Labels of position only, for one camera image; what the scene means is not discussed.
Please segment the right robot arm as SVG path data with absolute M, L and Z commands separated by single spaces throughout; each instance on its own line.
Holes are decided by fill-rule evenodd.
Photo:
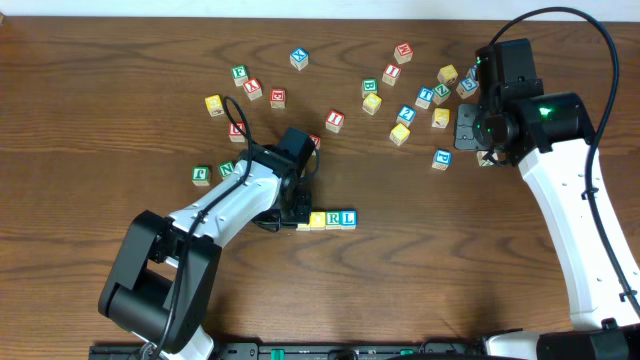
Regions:
M 636 359 L 639 315 L 625 296 L 639 294 L 639 267 L 613 210 L 597 161 L 596 132 L 580 97 L 547 94 L 526 39 L 476 52 L 479 100 L 462 104 L 454 146 L 503 154 L 531 189 L 559 259 L 571 330 L 508 330 L 481 343 L 487 355 L 516 359 Z

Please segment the yellow O block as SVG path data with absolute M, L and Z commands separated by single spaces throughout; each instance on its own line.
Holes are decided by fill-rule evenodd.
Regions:
M 309 226 L 312 231 L 326 229 L 327 214 L 324 211 L 314 211 L 310 215 Z

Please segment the blue 5 block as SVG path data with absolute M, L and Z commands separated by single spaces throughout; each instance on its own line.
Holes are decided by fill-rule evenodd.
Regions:
M 479 84 L 476 80 L 471 77 L 466 77 L 458 83 L 456 92 L 461 99 L 466 99 L 477 91 L 478 86 Z

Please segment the green R block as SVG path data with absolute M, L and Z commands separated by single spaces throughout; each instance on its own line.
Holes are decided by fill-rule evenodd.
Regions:
M 327 211 L 325 218 L 325 229 L 340 229 L 341 228 L 341 212 L 340 211 Z

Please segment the blue 2 block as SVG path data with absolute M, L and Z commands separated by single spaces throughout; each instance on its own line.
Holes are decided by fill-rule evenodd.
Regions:
M 396 122 L 398 124 L 403 124 L 405 127 L 409 128 L 415 119 L 416 111 L 407 106 L 403 105 L 400 111 L 398 112 Z

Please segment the yellow block under B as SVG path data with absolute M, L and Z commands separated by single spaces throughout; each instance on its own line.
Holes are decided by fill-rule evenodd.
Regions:
M 362 109 L 370 115 L 375 115 L 381 103 L 382 99 L 377 94 L 369 93 L 363 100 Z

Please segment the green B block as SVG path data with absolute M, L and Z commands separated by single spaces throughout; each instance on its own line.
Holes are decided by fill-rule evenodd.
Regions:
M 378 92 L 378 81 L 376 78 L 366 78 L 362 80 L 361 93 L 362 98 L 366 98 L 369 94 Z

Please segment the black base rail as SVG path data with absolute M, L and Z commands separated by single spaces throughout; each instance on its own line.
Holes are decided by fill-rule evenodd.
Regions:
M 396 356 L 426 354 L 480 355 L 481 350 L 463 343 L 428 342 L 426 345 L 258 345 L 255 343 L 227 343 L 214 347 L 210 359 L 251 360 L 329 360 L 340 355 L 358 359 L 388 359 Z

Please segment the red U block centre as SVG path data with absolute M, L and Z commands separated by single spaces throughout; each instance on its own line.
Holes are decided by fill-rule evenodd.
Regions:
M 314 143 L 315 148 L 317 150 L 319 150 L 320 147 L 321 147 L 321 138 L 319 136 L 316 136 L 316 135 L 310 135 L 310 139 Z

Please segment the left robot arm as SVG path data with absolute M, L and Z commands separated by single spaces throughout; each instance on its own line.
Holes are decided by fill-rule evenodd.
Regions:
M 309 220 L 303 170 L 315 150 L 290 128 L 276 145 L 251 145 L 209 193 L 163 217 L 151 211 L 130 224 L 98 301 L 101 315 L 145 340 L 148 359 L 207 359 L 204 331 L 222 249 L 247 224 L 271 232 Z

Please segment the green F block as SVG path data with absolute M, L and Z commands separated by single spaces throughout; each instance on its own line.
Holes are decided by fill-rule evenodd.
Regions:
M 247 67 L 245 65 L 238 65 L 231 69 L 232 77 L 236 87 L 241 87 L 249 80 Z

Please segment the blue P block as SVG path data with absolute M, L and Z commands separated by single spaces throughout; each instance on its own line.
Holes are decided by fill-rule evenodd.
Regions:
M 432 167 L 439 170 L 446 170 L 452 161 L 452 153 L 448 150 L 437 149 L 433 160 Z

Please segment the green Z block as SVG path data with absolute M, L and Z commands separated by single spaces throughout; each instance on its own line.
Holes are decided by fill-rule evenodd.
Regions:
M 442 104 L 445 100 L 447 100 L 451 94 L 451 90 L 444 83 L 440 83 L 433 88 L 434 96 L 433 102 L 437 105 Z

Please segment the red i block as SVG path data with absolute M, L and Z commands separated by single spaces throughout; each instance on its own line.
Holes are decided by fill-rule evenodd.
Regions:
M 334 133 L 339 133 L 343 127 L 345 116 L 335 110 L 331 110 L 325 120 L 325 127 Z
M 383 72 L 382 81 L 394 86 L 401 74 L 401 69 L 393 64 L 388 64 Z

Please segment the yellow C block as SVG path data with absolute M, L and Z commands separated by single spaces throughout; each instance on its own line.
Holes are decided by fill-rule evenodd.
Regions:
M 311 231 L 309 224 L 298 224 L 296 227 L 296 231 Z

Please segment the yellow block far left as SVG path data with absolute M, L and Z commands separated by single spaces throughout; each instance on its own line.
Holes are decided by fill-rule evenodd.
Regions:
M 211 117 L 216 117 L 224 114 L 222 99 L 219 95 L 206 97 L 204 99 L 204 102 Z

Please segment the red E block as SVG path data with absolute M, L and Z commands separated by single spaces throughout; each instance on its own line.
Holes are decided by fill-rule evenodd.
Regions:
M 283 88 L 272 88 L 270 92 L 270 105 L 274 109 L 284 109 L 286 107 L 286 90 Z

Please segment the plain L block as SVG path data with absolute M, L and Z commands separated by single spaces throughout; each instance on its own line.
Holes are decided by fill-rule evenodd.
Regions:
M 478 151 L 476 157 L 481 167 L 494 166 L 498 161 L 498 155 L 489 151 Z

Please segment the red I block upper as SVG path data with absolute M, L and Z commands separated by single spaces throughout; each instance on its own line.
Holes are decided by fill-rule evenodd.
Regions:
M 388 64 L 383 72 L 382 81 L 394 86 L 401 74 L 401 69 L 393 64 Z

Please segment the yellow hammer block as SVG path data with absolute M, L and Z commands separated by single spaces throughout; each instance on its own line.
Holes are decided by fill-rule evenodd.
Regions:
M 446 128 L 450 121 L 450 110 L 446 108 L 435 108 L 432 113 L 432 127 Z

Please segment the blue T block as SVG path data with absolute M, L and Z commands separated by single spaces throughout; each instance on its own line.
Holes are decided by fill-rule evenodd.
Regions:
M 434 91 L 431 88 L 422 87 L 417 95 L 415 105 L 422 109 L 428 109 L 434 98 Z

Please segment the yellow S block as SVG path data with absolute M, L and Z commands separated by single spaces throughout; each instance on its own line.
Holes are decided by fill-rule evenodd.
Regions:
M 397 146 L 402 145 L 410 136 L 410 129 L 402 123 L 398 123 L 390 132 L 390 140 Z

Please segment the red U block left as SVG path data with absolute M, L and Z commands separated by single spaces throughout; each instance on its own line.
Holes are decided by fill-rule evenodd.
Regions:
M 232 142 L 244 143 L 246 141 L 244 136 L 245 132 L 245 125 L 242 122 L 239 122 L 237 125 L 234 125 L 233 123 L 229 124 L 228 136 Z

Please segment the red u block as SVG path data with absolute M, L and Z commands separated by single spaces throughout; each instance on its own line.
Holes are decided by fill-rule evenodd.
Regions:
M 310 135 L 310 139 L 314 143 L 315 148 L 317 150 L 319 150 L 320 147 L 321 147 L 321 138 L 319 136 L 316 136 L 316 135 Z
M 242 122 L 239 122 L 237 125 L 234 125 L 233 123 L 229 124 L 228 136 L 232 142 L 244 143 L 246 141 L 244 136 L 245 132 L 245 125 Z

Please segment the blue L block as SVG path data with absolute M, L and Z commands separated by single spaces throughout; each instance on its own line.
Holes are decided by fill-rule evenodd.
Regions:
M 355 229 L 358 225 L 358 216 L 356 210 L 340 211 L 340 227 L 342 230 Z

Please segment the red I block centre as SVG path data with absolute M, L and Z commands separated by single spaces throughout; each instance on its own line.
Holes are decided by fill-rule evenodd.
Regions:
M 325 120 L 325 127 L 334 133 L 339 133 L 343 127 L 345 116 L 335 110 L 331 110 Z

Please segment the green N block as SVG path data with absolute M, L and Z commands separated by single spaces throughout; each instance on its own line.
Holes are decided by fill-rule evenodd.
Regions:
M 218 172 L 222 179 L 227 179 L 234 172 L 235 165 L 232 161 L 226 161 L 217 166 Z

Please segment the blue D block upper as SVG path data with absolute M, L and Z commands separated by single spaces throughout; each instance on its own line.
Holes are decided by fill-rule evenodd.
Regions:
M 471 67 L 466 74 L 467 78 L 470 78 L 474 81 L 478 81 L 478 69 L 476 66 Z

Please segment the red block top right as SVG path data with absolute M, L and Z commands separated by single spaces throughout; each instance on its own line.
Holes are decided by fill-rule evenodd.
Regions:
M 414 54 L 412 46 L 408 43 L 398 44 L 394 48 L 394 58 L 398 64 L 404 64 L 409 62 Z

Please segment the blue X block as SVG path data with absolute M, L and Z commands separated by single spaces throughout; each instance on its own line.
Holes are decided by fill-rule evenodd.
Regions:
M 303 48 L 296 48 L 290 54 L 290 63 L 298 71 L 309 64 L 309 54 Z

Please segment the green J block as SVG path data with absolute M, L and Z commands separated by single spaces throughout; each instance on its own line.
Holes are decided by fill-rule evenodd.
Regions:
M 194 166 L 191 180 L 196 186 L 209 186 L 211 181 L 211 171 L 208 166 Z

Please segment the yellow block upper right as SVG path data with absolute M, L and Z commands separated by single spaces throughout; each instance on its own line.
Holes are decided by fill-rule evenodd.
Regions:
M 445 84 L 446 86 L 450 86 L 454 84 L 457 78 L 458 78 L 458 72 L 452 64 L 442 67 L 439 70 L 437 75 L 437 80 L 441 84 Z

